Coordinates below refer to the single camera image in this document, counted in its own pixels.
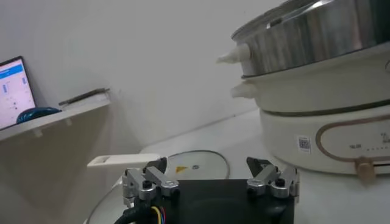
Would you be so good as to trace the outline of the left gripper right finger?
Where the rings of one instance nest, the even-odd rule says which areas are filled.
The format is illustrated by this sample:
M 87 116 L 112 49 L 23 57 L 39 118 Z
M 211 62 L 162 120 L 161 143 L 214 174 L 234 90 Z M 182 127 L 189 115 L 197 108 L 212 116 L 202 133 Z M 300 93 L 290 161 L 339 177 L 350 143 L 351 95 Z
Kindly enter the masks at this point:
M 246 181 L 246 192 L 249 201 L 255 201 L 265 195 L 284 200 L 300 200 L 300 175 L 294 166 L 283 170 L 266 159 L 247 157 L 246 163 L 252 178 Z

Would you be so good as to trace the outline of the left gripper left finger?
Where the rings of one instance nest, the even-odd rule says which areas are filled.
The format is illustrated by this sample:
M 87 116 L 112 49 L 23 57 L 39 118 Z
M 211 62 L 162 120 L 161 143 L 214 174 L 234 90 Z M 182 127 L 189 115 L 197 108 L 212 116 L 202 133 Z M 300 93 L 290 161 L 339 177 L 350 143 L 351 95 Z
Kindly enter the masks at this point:
M 127 168 L 122 175 L 122 197 L 131 208 L 135 201 L 152 202 L 158 197 L 175 199 L 180 195 L 178 180 L 165 175 L 166 157 L 148 162 L 142 169 Z

